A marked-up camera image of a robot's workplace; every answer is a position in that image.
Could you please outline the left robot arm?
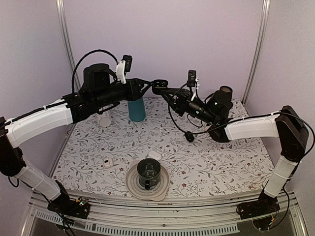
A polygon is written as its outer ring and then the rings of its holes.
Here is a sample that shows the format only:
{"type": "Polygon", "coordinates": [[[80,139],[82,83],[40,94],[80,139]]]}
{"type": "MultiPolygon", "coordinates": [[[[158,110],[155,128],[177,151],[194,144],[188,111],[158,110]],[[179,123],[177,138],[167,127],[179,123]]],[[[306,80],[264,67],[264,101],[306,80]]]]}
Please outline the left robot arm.
{"type": "Polygon", "coordinates": [[[16,118],[0,119],[0,171],[15,177],[42,193],[62,213],[70,213],[73,202],[60,183],[23,160],[20,145],[60,126],[78,123],[93,114],[102,114],[121,101],[140,99],[152,85],[142,79],[127,79],[129,67],[121,61],[112,71],[104,63],[83,70],[83,84],[78,92],[16,118]]]}

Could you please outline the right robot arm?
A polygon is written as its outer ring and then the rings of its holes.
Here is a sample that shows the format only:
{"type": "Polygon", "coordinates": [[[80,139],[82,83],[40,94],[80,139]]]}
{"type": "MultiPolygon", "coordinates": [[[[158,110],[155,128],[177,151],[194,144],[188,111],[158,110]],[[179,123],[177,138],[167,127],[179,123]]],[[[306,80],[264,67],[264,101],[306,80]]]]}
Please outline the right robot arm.
{"type": "Polygon", "coordinates": [[[309,129],[291,106],[284,106],[280,111],[266,115],[235,119],[228,116],[233,106],[230,87],[220,87],[204,101],[190,89],[162,86],[153,88],[152,91],[165,99],[169,110],[180,116],[188,114],[208,123],[210,128],[207,132],[216,142],[227,143],[257,137],[279,138],[281,156],[254,204],[254,210],[258,214],[265,214],[273,207],[277,195],[294,174],[300,161],[309,153],[306,150],[309,129]]]}

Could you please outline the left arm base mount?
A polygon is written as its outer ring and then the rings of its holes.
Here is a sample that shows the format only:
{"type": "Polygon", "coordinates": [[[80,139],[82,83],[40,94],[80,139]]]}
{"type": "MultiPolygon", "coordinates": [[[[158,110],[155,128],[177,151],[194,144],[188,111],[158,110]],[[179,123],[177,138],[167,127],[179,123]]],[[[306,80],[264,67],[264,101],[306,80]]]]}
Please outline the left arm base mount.
{"type": "Polygon", "coordinates": [[[91,205],[89,203],[84,203],[82,205],[75,200],[58,198],[50,201],[47,209],[66,216],[87,219],[90,213],[91,205]]]}

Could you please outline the black oval charging case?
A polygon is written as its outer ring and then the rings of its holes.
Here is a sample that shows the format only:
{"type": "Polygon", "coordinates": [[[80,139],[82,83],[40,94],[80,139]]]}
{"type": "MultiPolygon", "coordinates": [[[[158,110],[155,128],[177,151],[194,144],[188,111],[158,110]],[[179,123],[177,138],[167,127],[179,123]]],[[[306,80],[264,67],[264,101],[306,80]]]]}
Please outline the black oval charging case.
{"type": "Polygon", "coordinates": [[[168,81],[164,79],[155,79],[151,82],[152,92],[155,95],[160,95],[162,89],[168,88],[168,81]]]}

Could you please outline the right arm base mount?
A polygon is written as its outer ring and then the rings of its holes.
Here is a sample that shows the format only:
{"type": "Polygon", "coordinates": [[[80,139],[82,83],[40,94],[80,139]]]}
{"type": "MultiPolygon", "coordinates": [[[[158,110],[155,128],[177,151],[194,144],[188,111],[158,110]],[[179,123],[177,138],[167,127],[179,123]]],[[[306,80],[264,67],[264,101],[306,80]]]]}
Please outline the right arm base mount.
{"type": "Polygon", "coordinates": [[[280,210],[277,200],[256,200],[252,202],[243,202],[237,205],[236,212],[241,219],[248,219],[266,215],[269,213],[276,213],[280,210]]]}

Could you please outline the small black earbud case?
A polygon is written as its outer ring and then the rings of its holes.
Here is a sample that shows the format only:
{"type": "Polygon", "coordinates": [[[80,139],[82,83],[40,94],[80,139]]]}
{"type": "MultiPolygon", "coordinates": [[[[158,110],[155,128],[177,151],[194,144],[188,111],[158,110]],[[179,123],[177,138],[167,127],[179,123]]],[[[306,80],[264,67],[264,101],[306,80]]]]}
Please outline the small black earbud case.
{"type": "Polygon", "coordinates": [[[193,142],[195,139],[194,135],[190,131],[185,133],[185,138],[189,143],[193,142]]]}

